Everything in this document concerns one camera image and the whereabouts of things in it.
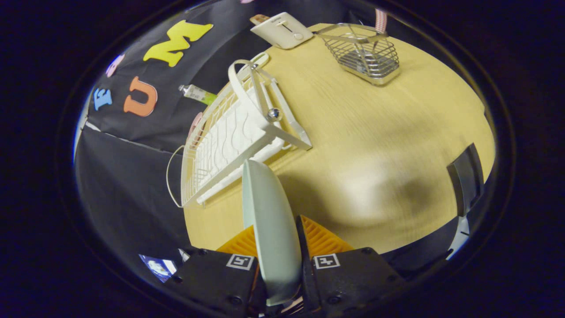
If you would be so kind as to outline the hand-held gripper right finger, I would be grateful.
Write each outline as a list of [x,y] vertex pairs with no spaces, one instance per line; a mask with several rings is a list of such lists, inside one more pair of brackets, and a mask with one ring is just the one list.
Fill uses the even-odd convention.
[[373,248],[353,248],[317,222],[295,220],[302,254],[303,313],[358,315],[397,294],[403,277]]

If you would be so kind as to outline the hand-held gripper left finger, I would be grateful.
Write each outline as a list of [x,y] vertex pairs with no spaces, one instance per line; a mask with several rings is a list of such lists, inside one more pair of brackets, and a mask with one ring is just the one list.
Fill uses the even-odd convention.
[[189,258],[166,282],[166,288],[223,316],[261,316],[266,286],[260,277],[253,226],[216,251],[191,247]]

